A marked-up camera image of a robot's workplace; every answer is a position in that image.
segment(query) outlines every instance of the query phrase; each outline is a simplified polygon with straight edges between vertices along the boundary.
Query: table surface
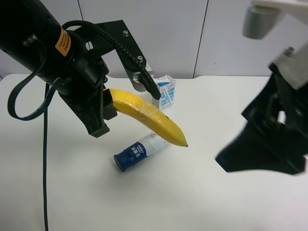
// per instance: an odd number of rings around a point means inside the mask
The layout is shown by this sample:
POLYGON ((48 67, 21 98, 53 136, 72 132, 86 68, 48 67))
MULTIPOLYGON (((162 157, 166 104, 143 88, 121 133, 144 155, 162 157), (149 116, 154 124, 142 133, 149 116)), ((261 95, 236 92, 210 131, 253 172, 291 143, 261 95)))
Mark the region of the table surface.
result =
MULTIPOLYGON (((7 99, 26 75, 0 83, 0 230, 43 230, 43 116, 19 121, 7 99)), ((174 106, 164 112, 189 147, 169 145, 125 173, 113 155, 150 133, 119 114, 96 139, 58 94, 49 107, 48 216, 53 231, 289 231, 307 230, 308 176, 270 171, 226 173, 214 157, 243 128, 241 111, 267 77, 204 76, 177 80, 174 106)), ((35 110, 45 83, 21 92, 19 115, 35 110)), ((133 90, 128 79, 109 88, 133 90)))

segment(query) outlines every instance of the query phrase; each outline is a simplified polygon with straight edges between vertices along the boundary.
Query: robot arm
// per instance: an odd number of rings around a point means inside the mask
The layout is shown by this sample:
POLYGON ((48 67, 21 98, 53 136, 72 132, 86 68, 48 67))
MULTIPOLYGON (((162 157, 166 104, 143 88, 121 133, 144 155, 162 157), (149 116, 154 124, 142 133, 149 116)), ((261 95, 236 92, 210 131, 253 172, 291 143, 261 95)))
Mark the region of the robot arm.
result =
POLYGON ((153 71, 123 21, 71 21, 60 26, 39 0, 4 1, 0 21, 0 49, 33 71, 9 97, 9 113, 17 119, 38 117, 57 90, 91 136, 107 133, 104 119, 117 114, 110 92, 103 91, 109 70, 101 56, 114 49, 134 88, 160 98, 153 71), (67 30, 71 26, 80 27, 67 30), (93 45, 90 50, 86 47, 89 41, 93 45), (51 85, 49 94, 37 111, 20 118, 15 113, 15 100, 35 75, 51 85))
MULTIPOLYGON (((261 39, 289 13, 308 25, 308 3, 296 0, 254 0, 243 35, 261 39)), ((265 169, 296 174, 305 170, 308 153, 308 43, 298 52, 286 49, 269 68, 272 75, 242 115, 242 133, 216 157, 227 171, 265 169), (286 120, 278 121, 280 112, 286 120)))

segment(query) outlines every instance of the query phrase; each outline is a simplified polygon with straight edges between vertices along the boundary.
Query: banana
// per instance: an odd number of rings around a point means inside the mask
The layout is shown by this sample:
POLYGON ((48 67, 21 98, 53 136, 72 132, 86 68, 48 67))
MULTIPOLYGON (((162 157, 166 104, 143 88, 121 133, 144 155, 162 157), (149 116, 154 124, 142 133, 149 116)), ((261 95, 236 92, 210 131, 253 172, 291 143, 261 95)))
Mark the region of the banana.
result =
POLYGON ((160 137, 177 146, 188 147, 182 130, 154 105, 130 92, 109 89, 118 112, 143 123, 160 137))

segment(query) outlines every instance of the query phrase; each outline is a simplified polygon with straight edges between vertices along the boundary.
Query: orange label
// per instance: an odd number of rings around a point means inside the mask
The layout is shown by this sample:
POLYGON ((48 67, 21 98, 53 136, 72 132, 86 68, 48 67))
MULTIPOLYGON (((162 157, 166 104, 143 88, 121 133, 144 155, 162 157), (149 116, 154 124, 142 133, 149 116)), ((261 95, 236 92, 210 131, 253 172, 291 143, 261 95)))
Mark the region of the orange label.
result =
POLYGON ((71 47, 71 37, 62 27, 60 38, 55 47, 63 56, 67 56, 67 53, 71 47))

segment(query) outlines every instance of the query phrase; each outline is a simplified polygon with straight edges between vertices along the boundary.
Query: bottle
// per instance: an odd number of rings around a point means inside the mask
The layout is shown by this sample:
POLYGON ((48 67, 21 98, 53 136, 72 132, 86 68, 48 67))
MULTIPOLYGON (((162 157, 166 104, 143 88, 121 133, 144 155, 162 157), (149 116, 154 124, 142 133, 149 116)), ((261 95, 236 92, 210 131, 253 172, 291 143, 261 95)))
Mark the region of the bottle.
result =
POLYGON ((115 163, 122 172, 154 154, 168 144, 163 138, 152 132, 148 136, 134 143, 123 152, 114 155, 115 163))

